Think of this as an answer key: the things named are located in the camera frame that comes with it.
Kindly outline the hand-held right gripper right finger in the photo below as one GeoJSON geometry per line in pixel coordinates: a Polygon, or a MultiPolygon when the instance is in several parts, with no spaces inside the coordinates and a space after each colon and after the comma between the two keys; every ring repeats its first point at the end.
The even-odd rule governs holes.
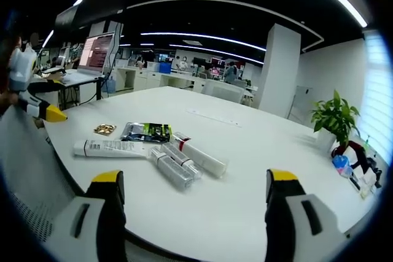
{"type": "Polygon", "coordinates": [[[266,261],[332,261],[347,244],[337,217],[297,176],[267,170],[266,261]]]}

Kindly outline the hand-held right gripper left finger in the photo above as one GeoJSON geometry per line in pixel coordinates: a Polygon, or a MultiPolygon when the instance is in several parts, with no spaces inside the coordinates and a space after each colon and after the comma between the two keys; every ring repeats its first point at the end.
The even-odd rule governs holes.
{"type": "Polygon", "coordinates": [[[56,217],[44,242],[55,261],[126,261],[123,172],[97,175],[56,217]]]}

